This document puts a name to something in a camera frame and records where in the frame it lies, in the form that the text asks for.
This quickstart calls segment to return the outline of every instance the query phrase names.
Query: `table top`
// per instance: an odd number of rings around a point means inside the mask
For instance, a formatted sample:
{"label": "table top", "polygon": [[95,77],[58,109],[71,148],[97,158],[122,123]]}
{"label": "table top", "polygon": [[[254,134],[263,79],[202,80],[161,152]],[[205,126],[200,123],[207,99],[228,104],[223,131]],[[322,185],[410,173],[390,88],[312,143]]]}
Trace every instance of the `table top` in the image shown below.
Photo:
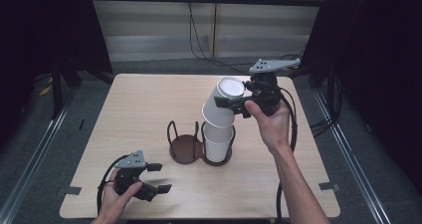
{"label": "table top", "polygon": [[[71,186],[79,195],[67,195],[60,214],[64,218],[97,216],[98,186],[113,161],[143,150],[145,161],[162,163],[159,172],[143,172],[140,179],[157,186],[172,184],[167,194],[151,202],[132,198],[124,219],[230,219],[276,218],[279,177],[275,162],[263,144],[254,118],[236,115],[232,157],[222,166],[202,159],[179,164],[169,154],[167,126],[174,120],[177,132],[194,134],[202,123],[202,106],[221,76],[129,75],[115,77]],[[248,81],[249,77],[237,77]],[[328,217],[339,215],[316,143],[292,80],[278,78],[296,103],[298,142],[295,157],[301,171]],[[288,216],[282,201],[283,216]]]}

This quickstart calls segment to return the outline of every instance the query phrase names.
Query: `black cable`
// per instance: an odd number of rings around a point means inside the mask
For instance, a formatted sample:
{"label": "black cable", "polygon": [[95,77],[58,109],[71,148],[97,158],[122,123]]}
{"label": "black cable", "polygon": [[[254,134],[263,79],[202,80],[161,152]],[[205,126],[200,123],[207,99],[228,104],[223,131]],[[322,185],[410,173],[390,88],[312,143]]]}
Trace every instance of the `black cable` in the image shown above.
{"label": "black cable", "polygon": [[[195,21],[193,20],[192,5],[191,5],[190,3],[188,3],[188,7],[189,7],[189,13],[190,13],[190,22],[189,22],[189,43],[190,43],[190,51],[192,52],[192,54],[193,54],[193,55],[194,55],[197,59],[202,60],[202,61],[207,61],[207,62],[211,63],[211,64],[212,64],[212,65],[214,65],[214,66],[217,66],[217,67],[228,67],[228,68],[232,69],[232,70],[233,70],[233,71],[235,71],[235,72],[238,72],[238,73],[241,73],[241,74],[243,74],[243,75],[247,75],[247,76],[248,76],[249,74],[244,73],[244,72],[242,72],[242,71],[240,71],[240,70],[238,70],[238,69],[235,69],[235,68],[233,68],[232,66],[235,66],[235,65],[249,65],[249,64],[232,64],[232,65],[228,65],[228,64],[225,64],[225,63],[220,62],[220,61],[217,61],[217,60],[212,60],[212,59],[209,59],[209,58],[207,58],[207,57],[205,56],[205,54],[204,54],[204,52],[203,52],[203,50],[202,50],[201,44],[200,44],[200,42],[199,42],[198,32],[196,31]],[[196,55],[196,53],[193,51],[193,47],[192,47],[192,26],[193,26],[193,30],[194,30],[194,32],[195,32],[196,42],[197,42],[197,44],[198,44],[199,50],[200,50],[200,52],[201,52],[201,54],[202,54],[203,58],[201,58],[201,57],[199,57],[198,55]]]}
{"label": "black cable", "polygon": [[103,177],[103,180],[102,180],[102,182],[99,185],[99,192],[97,193],[97,211],[98,211],[98,214],[100,214],[100,210],[102,209],[102,204],[103,204],[103,190],[105,189],[105,186],[108,183],[106,181],[106,178],[108,177],[109,172],[115,166],[116,163],[118,163],[120,160],[125,159],[127,157],[128,157],[128,155],[121,156],[116,161],[114,161],[111,164],[111,166],[106,170],[105,175]]}
{"label": "black cable", "polygon": [[[295,105],[295,101],[294,101],[292,95],[287,90],[285,90],[283,88],[281,88],[281,90],[286,92],[289,95],[289,97],[291,98],[292,103],[293,103],[293,108],[292,108],[292,106],[286,100],[286,98],[284,96],[282,96],[282,101],[288,107],[288,110],[289,110],[289,113],[290,113],[290,116],[291,116],[291,120],[292,120],[291,149],[292,149],[292,152],[294,152],[295,147],[296,147],[296,143],[297,143],[297,139],[298,139],[298,123],[297,123],[297,117],[296,117],[296,105]],[[282,223],[282,193],[283,193],[282,182],[279,182],[279,187],[277,189],[277,200],[276,200],[277,223],[278,224]]]}
{"label": "black cable", "polygon": [[316,124],[310,125],[312,132],[317,132],[314,134],[314,137],[317,137],[330,129],[333,125],[335,125],[338,121],[340,116],[341,108],[342,108],[342,96],[343,96],[343,86],[341,85],[339,78],[335,80],[335,93],[336,93],[336,107],[334,108],[333,114],[326,120],[322,120]]}

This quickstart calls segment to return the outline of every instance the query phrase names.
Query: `white wall panel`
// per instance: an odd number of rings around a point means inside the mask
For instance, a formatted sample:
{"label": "white wall panel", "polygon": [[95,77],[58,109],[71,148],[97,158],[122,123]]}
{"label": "white wall panel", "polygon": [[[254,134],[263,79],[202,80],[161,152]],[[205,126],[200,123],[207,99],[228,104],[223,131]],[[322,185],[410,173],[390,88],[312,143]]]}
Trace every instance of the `white wall panel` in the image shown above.
{"label": "white wall panel", "polygon": [[[194,57],[187,4],[95,1],[95,6],[112,61]],[[304,48],[317,8],[192,4],[192,12],[206,56],[281,56]],[[192,46],[199,55],[194,33]]]}

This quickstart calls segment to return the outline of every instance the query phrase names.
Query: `white paper cup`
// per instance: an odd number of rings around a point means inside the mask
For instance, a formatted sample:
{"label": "white paper cup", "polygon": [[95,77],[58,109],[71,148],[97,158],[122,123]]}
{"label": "white paper cup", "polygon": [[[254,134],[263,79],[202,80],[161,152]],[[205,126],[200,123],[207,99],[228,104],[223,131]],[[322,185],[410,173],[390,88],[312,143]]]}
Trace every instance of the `white paper cup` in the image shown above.
{"label": "white paper cup", "polygon": [[245,87],[234,77],[224,77],[220,80],[207,102],[202,107],[205,120],[216,127],[228,127],[235,121],[235,115],[230,109],[217,108],[214,97],[236,99],[243,96]]}
{"label": "white paper cup", "polygon": [[225,143],[233,137],[233,125],[216,127],[209,122],[205,122],[204,135],[212,142]]}
{"label": "white paper cup", "polygon": [[208,160],[213,162],[221,162],[226,158],[227,151],[230,147],[230,142],[215,143],[205,137],[205,154]]}

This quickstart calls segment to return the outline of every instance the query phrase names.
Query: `black floor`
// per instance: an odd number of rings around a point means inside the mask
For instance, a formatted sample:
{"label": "black floor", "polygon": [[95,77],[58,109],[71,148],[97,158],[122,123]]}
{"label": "black floor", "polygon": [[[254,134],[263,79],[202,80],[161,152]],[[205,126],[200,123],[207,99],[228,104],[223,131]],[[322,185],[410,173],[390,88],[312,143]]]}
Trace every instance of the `black floor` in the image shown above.
{"label": "black floor", "polygon": [[[224,62],[255,63],[256,58],[224,59]],[[251,66],[252,64],[238,65],[233,68],[247,73]],[[242,75],[233,69],[211,65],[196,59],[114,63],[113,68],[114,74]],[[34,171],[36,175],[31,180],[22,203],[18,203],[17,212],[11,215],[13,223],[91,223],[92,221],[62,219],[59,210],[64,197],[56,194],[60,187],[70,185],[110,88],[110,85],[89,74],[81,73],[81,77],[83,83],[75,91],[64,86],[65,97],[72,92],[75,92],[75,96],[40,168]],[[51,122],[52,93],[38,96],[38,92],[46,82],[44,80],[35,84],[34,94],[21,117],[16,134],[10,140],[8,148],[0,153],[2,177],[0,205],[2,207],[21,178]],[[309,86],[308,77],[298,77],[294,79],[294,83],[309,123],[323,120],[314,90]],[[421,223],[421,197],[400,168],[385,153],[379,139],[367,132],[364,120],[348,103],[347,98],[343,101],[339,124],[375,193],[379,196],[391,223]],[[335,195],[341,213],[338,217],[331,219],[331,222],[377,223],[331,132],[328,130],[318,136],[316,144],[330,181],[340,187]]]}

